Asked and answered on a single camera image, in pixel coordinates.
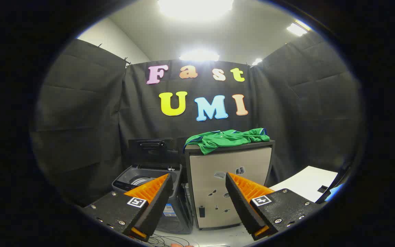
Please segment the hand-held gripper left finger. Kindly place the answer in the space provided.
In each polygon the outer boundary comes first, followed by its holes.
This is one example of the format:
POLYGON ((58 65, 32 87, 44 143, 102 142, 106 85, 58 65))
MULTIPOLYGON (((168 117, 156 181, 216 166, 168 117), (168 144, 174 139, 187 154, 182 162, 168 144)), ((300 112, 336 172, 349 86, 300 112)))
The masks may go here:
POLYGON ((172 189, 172 177, 165 174, 127 192, 110 192, 83 207, 83 214, 112 231, 147 242, 172 189))

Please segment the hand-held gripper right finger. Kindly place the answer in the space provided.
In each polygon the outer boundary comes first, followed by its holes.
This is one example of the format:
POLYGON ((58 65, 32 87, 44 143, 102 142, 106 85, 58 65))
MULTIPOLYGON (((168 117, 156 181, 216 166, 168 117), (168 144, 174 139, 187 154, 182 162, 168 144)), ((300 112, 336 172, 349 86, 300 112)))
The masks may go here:
POLYGON ((274 191, 230 172, 226 173, 225 186, 241 223, 254 240, 292 228, 321 209, 320 204, 290 189, 274 191))

